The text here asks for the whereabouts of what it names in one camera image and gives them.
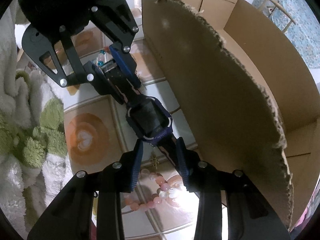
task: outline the cardboard flap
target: cardboard flap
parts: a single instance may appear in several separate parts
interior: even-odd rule
[[[264,88],[180,0],[142,0],[145,38],[196,138],[218,170],[242,169],[289,226],[285,137]]]

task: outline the watch face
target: watch face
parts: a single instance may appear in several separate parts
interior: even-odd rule
[[[140,131],[149,138],[156,136],[169,124],[169,119],[153,100],[146,100],[133,108],[130,116]]]

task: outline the cardboard box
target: cardboard box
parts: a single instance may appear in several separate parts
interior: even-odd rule
[[[244,170],[295,223],[319,176],[320,98],[294,46],[244,0],[142,0],[142,15],[204,160]]]

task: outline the blue patterned cloth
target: blue patterned cloth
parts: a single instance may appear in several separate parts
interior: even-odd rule
[[[258,8],[263,0],[254,0]],[[285,32],[287,38],[300,53],[308,68],[320,68],[320,24],[305,0],[280,0],[280,4],[296,21]],[[276,9],[270,18],[281,30],[290,21]]]

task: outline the torn cardboard edge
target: torn cardboard edge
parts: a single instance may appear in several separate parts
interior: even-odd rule
[[[222,53],[224,53],[227,57],[230,57],[240,68],[241,70],[248,76],[250,77],[251,81],[256,85],[256,87],[260,90],[262,96],[265,99],[265,102],[268,106],[268,109],[270,111],[270,113],[272,114],[273,117],[273,123],[274,126],[276,127],[276,130],[278,132],[279,135],[279,140],[277,143],[273,144],[271,147],[273,149],[275,149],[276,151],[274,151],[275,153],[279,153],[279,156],[275,156],[276,158],[279,157],[279,164],[275,164],[275,165],[279,165],[280,169],[282,171],[283,174],[283,178],[287,184],[287,197],[288,197],[288,216],[287,216],[287,220],[283,221],[284,224],[287,226],[287,228],[291,227],[291,223],[292,223],[292,213],[293,213],[293,184],[291,182],[292,180],[292,174],[289,171],[289,166],[287,163],[287,159],[285,157],[284,154],[284,149],[286,148],[286,139],[285,139],[285,135],[284,135],[284,130],[282,127],[282,121],[281,118],[279,117],[278,114],[278,109],[277,107],[273,104],[272,99],[270,98],[270,96],[267,94],[265,88],[263,86],[261,86],[260,84],[258,84],[254,78],[250,75],[250,73],[246,70],[245,66],[231,53],[229,52],[223,45],[223,40],[221,39],[220,35],[212,28],[212,26],[200,15],[200,13],[193,7],[184,4],[181,0],[157,0],[155,3],[161,3],[161,2],[167,2],[167,3],[176,3],[179,6],[183,7],[184,10],[190,12],[191,14],[193,14],[193,16],[196,18],[197,21],[199,21],[207,30],[209,33],[213,34],[213,36],[215,38],[218,38],[219,40],[219,44],[218,46],[220,47],[220,51]],[[148,30],[146,30],[145,26],[144,26],[144,30],[145,30],[145,37],[146,40],[150,46],[150,49],[153,51],[153,53],[155,55],[157,55],[157,57],[155,57],[157,59],[158,64],[160,66],[160,68],[163,69],[163,62],[162,62],[162,58],[163,56],[161,55],[161,53],[159,52],[159,50],[156,48],[154,42],[152,41],[152,39],[148,36]]]

